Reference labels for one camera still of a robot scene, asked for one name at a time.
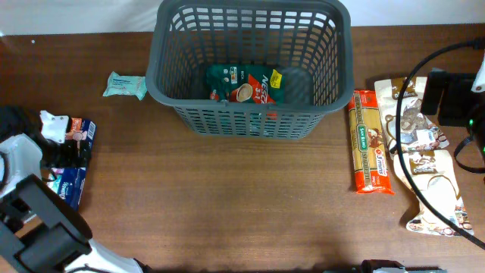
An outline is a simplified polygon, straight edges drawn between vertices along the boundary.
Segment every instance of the teal packet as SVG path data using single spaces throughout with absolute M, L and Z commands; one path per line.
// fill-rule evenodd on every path
M 145 77 L 138 76 L 120 76 L 111 72 L 108 78 L 108 87 L 106 87 L 103 96 L 127 95 L 136 96 L 142 100 L 146 94 Z
M 262 65 L 214 64 L 205 72 L 209 98 L 218 102 L 279 104 L 284 102 L 285 77 Z

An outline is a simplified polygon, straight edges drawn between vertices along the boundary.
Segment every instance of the green coffee package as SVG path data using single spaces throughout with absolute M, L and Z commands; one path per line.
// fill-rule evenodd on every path
M 205 73 L 210 99 L 218 102 L 283 103 L 285 78 L 262 65 L 214 64 Z

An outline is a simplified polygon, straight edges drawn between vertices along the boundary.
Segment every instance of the green logo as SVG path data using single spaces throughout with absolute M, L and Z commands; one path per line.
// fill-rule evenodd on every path
M 358 131 L 358 149 L 361 150 L 361 152 L 367 151 L 367 128 L 365 125 L 358 125 L 357 126 L 357 131 Z

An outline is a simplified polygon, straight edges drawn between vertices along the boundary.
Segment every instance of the wood grain surface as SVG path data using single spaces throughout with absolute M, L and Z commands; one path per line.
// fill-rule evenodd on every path
M 352 28 L 358 88 L 410 71 L 485 25 Z M 416 234 L 418 201 L 355 194 L 345 110 L 300 141 L 199 136 L 147 94 L 102 97 L 112 71 L 144 75 L 152 33 L 0 38 L 0 104 L 89 118 L 98 125 L 80 213 L 95 239 L 156 269 L 291 270 L 390 259 L 406 266 L 483 272 L 485 252 L 460 237 Z M 477 72 L 483 52 L 426 66 Z M 452 151 L 465 129 L 442 127 Z M 483 164 L 473 146 L 462 160 Z M 483 175 L 455 165 L 475 234 L 485 239 Z M 0 271 L 11 271 L 0 261 Z

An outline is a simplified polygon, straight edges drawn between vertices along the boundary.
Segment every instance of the snack bag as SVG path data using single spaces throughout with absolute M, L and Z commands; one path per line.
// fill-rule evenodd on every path
M 283 103 L 285 79 L 261 65 L 215 64 L 205 74 L 210 99 L 243 103 Z
M 354 91 L 349 103 L 349 119 L 357 193 L 393 195 L 374 91 Z
M 386 134 L 387 148 L 396 154 L 397 98 L 405 78 L 377 81 L 377 102 L 380 120 Z M 442 149 L 449 145 L 444 133 L 421 113 L 426 77 L 413 77 L 402 100 L 401 142 L 403 152 Z
M 453 159 L 448 151 L 405 153 L 404 160 L 412 180 L 426 200 L 451 222 L 473 234 L 468 214 L 455 179 Z M 398 155 L 394 156 L 396 176 L 411 189 L 406 179 Z M 406 228 L 422 234 L 458 236 L 454 230 L 439 220 L 429 209 L 419 202 L 420 212 L 407 223 Z

